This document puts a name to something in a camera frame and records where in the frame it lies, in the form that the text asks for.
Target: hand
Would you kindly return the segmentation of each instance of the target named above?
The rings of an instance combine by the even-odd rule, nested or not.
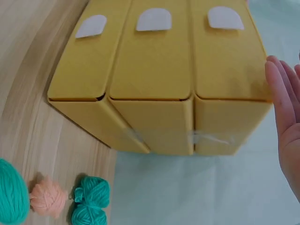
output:
[[[300,201],[300,65],[294,71],[269,56],[265,73],[275,108],[280,166]]]

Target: wooden table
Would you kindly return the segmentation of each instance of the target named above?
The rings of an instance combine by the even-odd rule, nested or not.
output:
[[[29,188],[49,175],[71,192],[83,173],[113,186],[116,152],[46,100],[57,62],[86,3],[0,0],[0,157],[18,169]],[[58,220],[30,211],[26,224],[68,224],[71,203]]]

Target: green yarn skein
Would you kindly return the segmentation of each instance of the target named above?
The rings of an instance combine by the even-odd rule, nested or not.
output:
[[[75,202],[78,203],[71,221],[73,225],[107,225],[102,208],[109,205],[110,188],[100,177],[86,176],[75,189]]]
[[[9,162],[0,158],[0,224],[21,224],[29,209],[25,181]]]

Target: cardboard box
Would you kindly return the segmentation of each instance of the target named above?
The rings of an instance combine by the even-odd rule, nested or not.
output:
[[[207,14],[216,6],[235,10],[245,29],[211,28]],[[166,9],[172,27],[137,31],[140,15],[150,8]],[[103,32],[75,38],[93,15],[107,18]],[[242,0],[91,0],[48,98],[116,150],[228,155],[271,106],[265,58]]]

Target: light blue cloth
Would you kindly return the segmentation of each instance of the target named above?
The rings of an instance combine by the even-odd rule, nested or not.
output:
[[[299,62],[299,0],[253,0],[268,54]],[[118,153],[112,225],[295,225],[300,204],[283,176],[274,111],[233,157]]]

